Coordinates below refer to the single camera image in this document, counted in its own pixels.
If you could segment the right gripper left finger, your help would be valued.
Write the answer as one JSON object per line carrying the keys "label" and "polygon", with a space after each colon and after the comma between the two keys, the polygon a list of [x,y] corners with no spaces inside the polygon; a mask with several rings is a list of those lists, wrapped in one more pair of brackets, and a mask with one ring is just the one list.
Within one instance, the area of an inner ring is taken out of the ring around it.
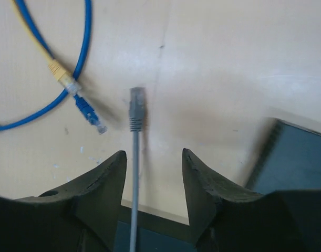
{"label": "right gripper left finger", "polygon": [[118,151],[39,196],[0,196],[0,251],[112,251],[126,169]]}

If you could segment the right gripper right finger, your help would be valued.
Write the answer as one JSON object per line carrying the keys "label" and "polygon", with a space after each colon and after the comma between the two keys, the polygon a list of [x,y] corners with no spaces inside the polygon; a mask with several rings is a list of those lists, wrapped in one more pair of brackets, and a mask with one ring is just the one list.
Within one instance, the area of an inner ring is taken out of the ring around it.
{"label": "right gripper right finger", "polygon": [[182,151],[197,251],[321,251],[321,190],[252,192]]}

